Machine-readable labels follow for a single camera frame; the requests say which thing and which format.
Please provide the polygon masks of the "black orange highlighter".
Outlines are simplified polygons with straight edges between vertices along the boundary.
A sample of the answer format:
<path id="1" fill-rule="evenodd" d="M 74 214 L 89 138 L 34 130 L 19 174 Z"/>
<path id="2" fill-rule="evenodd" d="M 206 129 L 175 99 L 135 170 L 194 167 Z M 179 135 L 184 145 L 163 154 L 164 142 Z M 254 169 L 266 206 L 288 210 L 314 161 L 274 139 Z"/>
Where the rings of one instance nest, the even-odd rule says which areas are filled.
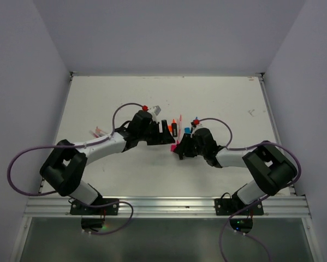
<path id="1" fill-rule="evenodd" d="M 171 123 L 171 133 L 174 138 L 178 137 L 178 127 L 175 119 L 173 119 Z"/>

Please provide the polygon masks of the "pink translucent highlighter pen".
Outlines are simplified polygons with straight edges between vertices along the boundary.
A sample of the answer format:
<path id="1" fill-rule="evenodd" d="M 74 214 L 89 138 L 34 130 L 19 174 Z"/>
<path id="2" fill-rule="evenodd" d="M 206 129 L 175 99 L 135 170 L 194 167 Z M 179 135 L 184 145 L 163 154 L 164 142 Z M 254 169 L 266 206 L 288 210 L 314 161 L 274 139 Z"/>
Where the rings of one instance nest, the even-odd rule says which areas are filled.
<path id="1" fill-rule="evenodd" d="M 183 131 L 182 131 L 182 115 L 181 114 L 179 115 L 179 120 L 178 120 L 177 127 L 178 127 L 178 139 L 180 140 L 181 137 L 182 137 L 182 134 L 183 134 Z"/>

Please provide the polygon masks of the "white pen pink cap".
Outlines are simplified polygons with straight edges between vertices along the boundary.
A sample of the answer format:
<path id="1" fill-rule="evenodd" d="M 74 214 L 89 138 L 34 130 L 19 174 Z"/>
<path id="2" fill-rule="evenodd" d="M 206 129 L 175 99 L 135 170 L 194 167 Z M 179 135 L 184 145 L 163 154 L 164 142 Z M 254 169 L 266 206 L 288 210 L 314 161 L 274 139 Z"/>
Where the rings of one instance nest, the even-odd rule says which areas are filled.
<path id="1" fill-rule="evenodd" d="M 96 127 L 95 132 L 98 134 L 101 134 L 102 136 L 107 135 L 107 133 L 105 131 L 103 131 L 102 129 L 100 129 L 99 127 Z"/>

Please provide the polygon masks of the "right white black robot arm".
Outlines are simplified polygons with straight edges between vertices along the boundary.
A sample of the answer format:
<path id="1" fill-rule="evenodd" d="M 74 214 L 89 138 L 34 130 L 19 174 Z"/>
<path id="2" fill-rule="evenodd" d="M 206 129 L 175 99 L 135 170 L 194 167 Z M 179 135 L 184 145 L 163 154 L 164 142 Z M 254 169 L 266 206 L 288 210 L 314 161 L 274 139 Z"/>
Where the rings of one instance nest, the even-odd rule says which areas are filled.
<path id="1" fill-rule="evenodd" d="M 230 149 L 218 145 L 207 128 L 185 134 L 174 153 L 180 160 L 202 156 L 208 165 L 215 168 L 248 169 L 253 180 L 231 196 L 231 206 L 238 214 L 246 213 L 253 202 L 276 195 L 299 173 L 274 143 L 263 141 L 250 149 Z"/>

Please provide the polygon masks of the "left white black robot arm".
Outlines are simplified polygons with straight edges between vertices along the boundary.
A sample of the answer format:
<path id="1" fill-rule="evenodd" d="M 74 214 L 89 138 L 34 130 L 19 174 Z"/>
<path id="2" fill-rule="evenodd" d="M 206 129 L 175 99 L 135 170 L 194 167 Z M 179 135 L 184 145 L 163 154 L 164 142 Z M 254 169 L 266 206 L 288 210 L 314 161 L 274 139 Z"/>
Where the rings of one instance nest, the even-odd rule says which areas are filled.
<path id="1" fill-rule="evenodd" d="M 127 126 L 122 125 L 103 138 L 82 145 L 61 140 L 40 168 L 42 178 L 61 196 L 82 203 L 89 214 L 102 208 L 102 195 L 82 180 L 85 167 L 106 156 L 126 152 L 144 141 L 148 146 L 173 144 L 166 120 L 157 121 L 160 107 L 139 110 Z"/>

